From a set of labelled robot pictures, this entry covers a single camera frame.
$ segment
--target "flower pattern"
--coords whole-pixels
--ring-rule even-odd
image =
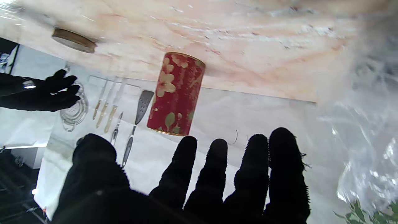
[[[174,75],[166,74],[163,71],[160,72],[158,89],[156,90],[156,95],[158,97],[163,97],[164,92],[175,92],[176,87],[172,84],[174,80]]]
[[[185,69],[188,67],[188,59],[184,55],[172,55],[172,60],[178,67]]]
[[[165,73],[169,73],[171,71],[173,71],[174,66],[170,65],[170,59],[167,57],[164,59],[163,61],[163,66],[162,66],[162,71],[164,71]]]

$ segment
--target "plastic bag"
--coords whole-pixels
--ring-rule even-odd
[[[337,149],[349,161],[338,183],[338,197],[360,201],[370,213],[398,198],[398,17],[369,26],[361,36],[350,72],[324,105]]]

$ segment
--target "slotted spatula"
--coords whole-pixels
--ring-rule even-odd
[[[134,136],[135,128],[140,123],[142,118],[144,118],[144,115],[146,113],[146,110],[149,107],[149,103],[150,103],[150,100],[152,99],[153,95],[154,95],[154,92],[148,91],[148,90],[144,90],[141,93],[140,100],[138,101],[137,115],[135,116],[135,125],[133,127],[133,131],[131,132],[130,138],[126,145],[125,153],[123,156],[122,167],[124,167],[126,165],[127,159],[129,158],[131,147],[133,145],[133,136]]]

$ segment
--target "wooden handle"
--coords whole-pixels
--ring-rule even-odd
[[[105,113],[107,107],[108,107],[108,103],[105,103],[103,108],[102,108],[102,111],[101,111],[101,114],[100,114],[100,118],[98,119],[98,122],[97,122],[97,125],[96,125],[97,128],[101,124],[101,121],[102,121],[102,118],[103,118],[103,114]]]
[[[113,116],[115,115],[116,109],[117,109],[117,106],[114,105],[114,106],[112,107],[111,114],[109,115],[108,123],[107,123],[106,126],[105,126],[105,130],[104,130],[105,133],[108,133],[108,131],[109,131],[109,126],[110,126],[111,123],[112,123],[112,119],[113,119]]]
[[[98,111],[98,109],[100,108],[100,107],[99,107],[100,105],[101,105],[101,100],[98,101],[97,106],[96,106],[96,108],[95,108],[95,110],[94,110],[93,120],[96,119],[97,111]]]

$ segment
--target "knife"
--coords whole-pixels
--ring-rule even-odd
[[[102,118],[103,118],[103,114],[105,113],[106,108],[108,107],[108,102],[109,102],[109,99],[110,99],[111,96],[112,96],[113,90],[115,89],[116,83],[117,83],[117,77],[115,77],[115,80],[113,81],[112,87],[111,87],[111,89],[109,90],[108,96],[106,97],[106,101],[105,101],[105,104],[104,104],[104,106],[103,106],[103,108],[102,108],[102,110],[101,110],[100,118],[98,119],[96,128],[98,128],[98,127],[100,126],[100,124],[101,124],[101,121],[102,121]]]
[[[116,109],[117,109],[117,104],[119,103],[119,100],[122,98],[124,87],[126,86],[126,83],[127,83],[127,78],[123,78],[122,79],[122,84],[121,84],[118,92],[116,93],[115,99],[113,100],[112,111],[109,114],[108,123],[106,124],[105,130],[104,130],[105,133],[108,133],[108,131],[109,131],[109,127],[110,127],[110,125],[112,123],[113,116],[115,115],[115,112],[116,112]]]
[[[96,119],[97,111],[98,111],[98,109],[100,108],[99,106],[101,105],[102,97],[103,97],[103,94],[104,94],[104,92],[105,92],[105,88],[106,88],[106,84],[107,84],[107,83],[108,83],[108,80],[105,81],[105,85],[102,87],[101,93],[99,94],[100,97],[98,98],[98,103],[97,103],[97,106],[96,106],[96,108],[95,108],[95,110],[94,110],[93,120]]]
[[[133,136],[134,136],[134,132],[135,132],[135,127],[136,126],[133,127],[133,131],[131,132],[129,141],[127,142],[127,145],[126,145],[125,154],[123,156],[123,161],[122,161],[122,168],[124,168],[124,166],[126,165],[127,159],[129,158],[129,155],[130,155],[131,147],[133,146]]]
[[[119,118],[117,119],[116,127],[112,132],[110,142],[113,146],[115,146],[115,144],[116,144],[116,138],[117,138],[117,134],[119,133],[119,126],[120,126],[120,121],[122,120],[122,117],[123,117],[123,112],[120,114]]]

